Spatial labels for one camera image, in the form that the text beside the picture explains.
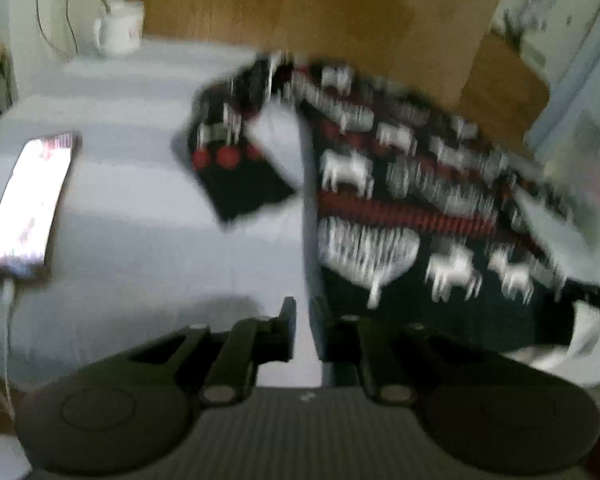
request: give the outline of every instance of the wooden headboard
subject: wooden headboard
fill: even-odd
[[[455,106],[499,0],[143,0],[145,31],[341,57]]]

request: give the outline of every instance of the black patterned sweater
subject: black patterned sweater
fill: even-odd
[[[194,103],[191,165],[222,222],[296,191],[250,139],[272,98],[311,131],[318,260],[334,316],[418,322],[495,351],[568,345],[573,300],[535,243],[519,187],[571,220],[568,200],[514,170],[476,124],[342,63],[263,57]]]

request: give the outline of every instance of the smartphone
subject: smartphone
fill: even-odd
[[[0,278],[48,275],[56,206],[80,141],[78,133],[70,132],[24,145],[0,200]]]

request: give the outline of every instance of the mug handle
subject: mug handle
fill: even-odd
[[[100,30],[102,29],[102,18],[98,18],[93,22],[93,43],[100,50]]]

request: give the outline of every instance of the black wire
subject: black wire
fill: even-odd
[[[78,42],[75,41],[75,33],[74,33],[74,28],[71,25],[71,19],[69,18],[69,0],[65,0],[65,12],[64,15],[66,17],[66,22],[67,25],[69,25],[69,30],[71,31],[71,37],[74,38],[74,47],[75,47],[75,53],[76,54],[80,54],[80,52],[78,51]]]
[[[46,44],[48,44],[48,46],[50,46],[56,52],[62,54],[63,56],[67,56],[70,58],[71,57],[70,54],[66,53],[64,50],[59,49],[53,43],[51,43],[51,40],[48,38],[48,36],[45,33],[45,29],[42,28],[42,22],[40,21],[40,0],[36,0],[36,19],[38,20],[38,28],[40,29],[40,33],[42,34],[42,37],[44,38]]]

